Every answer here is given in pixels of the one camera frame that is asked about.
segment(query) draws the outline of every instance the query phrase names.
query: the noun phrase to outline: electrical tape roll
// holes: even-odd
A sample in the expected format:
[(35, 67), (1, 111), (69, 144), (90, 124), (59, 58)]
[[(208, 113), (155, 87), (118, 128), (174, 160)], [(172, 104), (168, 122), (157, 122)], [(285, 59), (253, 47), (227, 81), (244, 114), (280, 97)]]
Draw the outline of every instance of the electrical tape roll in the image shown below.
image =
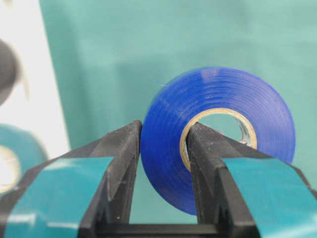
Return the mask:
[[(42, 147), (30, 133), (0, 124), (0, 196), (9, 192), (28, 169), (46, 160)], [(13, 175), (15, 178), (12, 183), (3, 184), (3, 179)]]
[(182, 74), (153, 99), (141, 132), (141, 156), (155, 190), (171, 205), (196, 214), (185, 138), (190, 125), (210, 114), (240, 121), (253, 148), (291, 163), (295, 128), (281, 96), (260, 78), (241, 70), (207, 67)]

